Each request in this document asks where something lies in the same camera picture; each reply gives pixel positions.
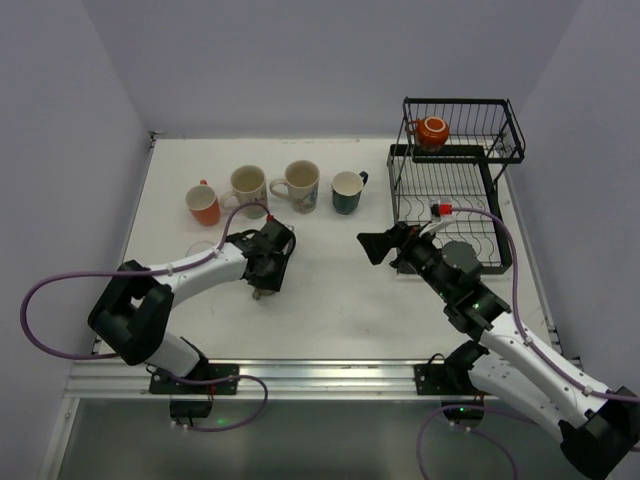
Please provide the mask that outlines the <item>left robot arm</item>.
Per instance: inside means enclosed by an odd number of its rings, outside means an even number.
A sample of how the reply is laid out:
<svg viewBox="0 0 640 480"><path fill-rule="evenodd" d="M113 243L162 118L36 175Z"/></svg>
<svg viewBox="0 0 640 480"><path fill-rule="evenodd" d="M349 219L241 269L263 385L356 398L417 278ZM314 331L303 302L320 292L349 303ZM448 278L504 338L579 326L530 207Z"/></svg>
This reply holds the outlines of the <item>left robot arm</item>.
<svg viewBox="0 0 640 480"><path fill-rule="evenodd" d="M270 218L259 230L227 235L220 246L166 264L160 274L126 262L94 305L88 325L126 364L199 381L207 360L191 342L168 331L172 309L236 281L261 293L278 292L295 246L293 230Z"/></svg>

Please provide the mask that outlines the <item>tall floral white mug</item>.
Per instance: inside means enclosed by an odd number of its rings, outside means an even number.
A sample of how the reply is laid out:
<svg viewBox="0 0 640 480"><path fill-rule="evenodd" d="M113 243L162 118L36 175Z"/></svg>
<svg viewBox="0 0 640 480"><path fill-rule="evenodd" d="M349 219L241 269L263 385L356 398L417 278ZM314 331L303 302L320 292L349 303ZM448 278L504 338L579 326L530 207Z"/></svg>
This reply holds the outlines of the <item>tall floral white mug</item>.
<svg viewBox="0 0 640 480"><path fill-rule="evenodd" d="M285 168L283 178L270 182L269 191L288 201L294 212L309 214L317 205L319 180L320 172L315 163L297 160Z"/></svg>

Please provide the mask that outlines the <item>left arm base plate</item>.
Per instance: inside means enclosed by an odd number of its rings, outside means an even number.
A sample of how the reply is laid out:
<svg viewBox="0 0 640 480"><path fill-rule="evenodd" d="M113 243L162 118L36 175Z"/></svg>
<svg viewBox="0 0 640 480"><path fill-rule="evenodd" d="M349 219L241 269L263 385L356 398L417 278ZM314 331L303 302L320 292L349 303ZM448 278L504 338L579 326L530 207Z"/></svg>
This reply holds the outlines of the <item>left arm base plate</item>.
<svg viewBox="0 0 640 480"><path fill-rule="evenodd" d="M186 377L174 377L157 369L151 374L149 392L156 395L235 395L240 367L234 363L199 363Z"/></svg>

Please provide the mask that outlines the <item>dark teal mug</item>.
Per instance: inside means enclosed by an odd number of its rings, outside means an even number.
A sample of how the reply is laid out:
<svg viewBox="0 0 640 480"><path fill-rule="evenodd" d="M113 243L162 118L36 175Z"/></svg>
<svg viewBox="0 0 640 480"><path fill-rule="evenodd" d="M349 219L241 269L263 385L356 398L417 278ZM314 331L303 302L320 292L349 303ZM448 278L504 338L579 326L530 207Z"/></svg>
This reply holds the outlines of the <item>dark teal mug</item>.
<svg viewBox="0 0 640 480"><path fill-rule="evenodd" d="M362 191L367 184L369 174L344 171L338 173L332 180L332 205L341 215L353 213L359 205Z"/></svg>

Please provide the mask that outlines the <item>cream floral mug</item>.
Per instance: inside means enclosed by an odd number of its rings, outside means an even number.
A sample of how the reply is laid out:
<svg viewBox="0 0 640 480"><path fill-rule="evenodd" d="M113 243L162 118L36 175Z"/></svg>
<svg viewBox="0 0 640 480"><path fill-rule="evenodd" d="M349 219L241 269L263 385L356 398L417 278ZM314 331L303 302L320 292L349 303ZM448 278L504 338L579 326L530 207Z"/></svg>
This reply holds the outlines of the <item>cream floral mug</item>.
<svg viewBox="0 0 640 480"><path fill-rule="evenodd" d="M266 215L266 211L256 203L268 206L266 176L261 168L254 165L245 165L236 169L230 177L231 190L220 198L222 209L231 211L233 207L229 203L231 198L238 205L250 203L241 212L250 219L258 219Z"/></svg>

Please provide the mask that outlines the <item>beige mug shelf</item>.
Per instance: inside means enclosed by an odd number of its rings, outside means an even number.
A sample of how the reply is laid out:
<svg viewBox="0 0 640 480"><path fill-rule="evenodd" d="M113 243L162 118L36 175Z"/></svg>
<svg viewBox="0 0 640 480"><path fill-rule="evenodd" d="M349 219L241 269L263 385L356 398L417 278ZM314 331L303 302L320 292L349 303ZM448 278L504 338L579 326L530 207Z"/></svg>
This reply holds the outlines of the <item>beige mug shelf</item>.
<svg viewBox="0 0 640 480"><path fill-rule="evenodd" d="M254 300L256 300L256 301L259 301L259 300L261 300L262 298L270 297L270 296L273 296L273 295L275 295L275 294L277 294L277 291L269 290L269 289L259 289L259 288L255 288L255 289L253 290L253 293L252 293L252 298L253 298Z"/></svg>

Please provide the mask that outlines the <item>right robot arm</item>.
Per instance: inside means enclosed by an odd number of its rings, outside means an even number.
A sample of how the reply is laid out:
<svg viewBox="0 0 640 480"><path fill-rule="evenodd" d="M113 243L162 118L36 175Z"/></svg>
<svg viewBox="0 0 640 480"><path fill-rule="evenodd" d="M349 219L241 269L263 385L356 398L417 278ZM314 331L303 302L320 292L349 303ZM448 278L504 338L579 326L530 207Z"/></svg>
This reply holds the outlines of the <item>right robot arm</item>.
<svg viewBox="0 0 640 480"><path fill-rule="evenodd" d="M433 243L433 225L402 222L357 236L378 265L391 250L392 267L408 267L442 299L449 322L469 336L472 386L500 398L549 432L569 463L589 479L605 479L639 443L639 398L612 390L565 359L517 317L481 280L473 247Z"/></svg>

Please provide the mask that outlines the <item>orange round mug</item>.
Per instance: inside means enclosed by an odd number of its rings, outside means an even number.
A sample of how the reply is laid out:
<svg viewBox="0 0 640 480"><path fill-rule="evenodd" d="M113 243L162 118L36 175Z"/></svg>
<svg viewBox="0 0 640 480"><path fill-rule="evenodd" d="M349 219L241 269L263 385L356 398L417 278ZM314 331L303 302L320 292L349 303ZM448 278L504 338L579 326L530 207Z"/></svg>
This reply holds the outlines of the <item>orange round mug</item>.
<svg viewBox="0 0 640 480"><path fill-rule="evenodd" d="M438 116L429 116L409 121L407 133L414 143L427 152L441 150L449 138L449 125Z"/></svg>

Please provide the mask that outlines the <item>salmon orange mug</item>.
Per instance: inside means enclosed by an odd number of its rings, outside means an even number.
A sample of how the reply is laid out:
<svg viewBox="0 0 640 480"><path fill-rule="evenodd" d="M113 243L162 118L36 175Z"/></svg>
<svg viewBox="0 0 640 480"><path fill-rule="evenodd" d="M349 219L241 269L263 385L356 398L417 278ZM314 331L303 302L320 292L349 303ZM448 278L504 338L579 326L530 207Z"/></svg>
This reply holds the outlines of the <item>salmon orange mug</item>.
<svg viewBox="0 0 640 480"><path fill-rule="evenodd" d="M219 199L206 180L192 187L185 195L186 206L192 217L202 226L215 226L221 217Z"/></svg>

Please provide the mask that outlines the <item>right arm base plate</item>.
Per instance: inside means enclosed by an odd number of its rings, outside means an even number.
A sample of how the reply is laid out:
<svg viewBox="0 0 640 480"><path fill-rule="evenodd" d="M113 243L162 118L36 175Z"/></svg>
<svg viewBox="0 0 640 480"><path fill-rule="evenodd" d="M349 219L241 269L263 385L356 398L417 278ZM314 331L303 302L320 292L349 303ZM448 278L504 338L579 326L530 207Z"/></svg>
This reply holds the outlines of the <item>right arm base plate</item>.
<svg viewBox="0 0 640 480"><path fill-rule="evenodd" d="M433 354L425 363L413 366L413 379L418 395L474 396L478 390L472 385L468 369L446 358Z"/></svg>

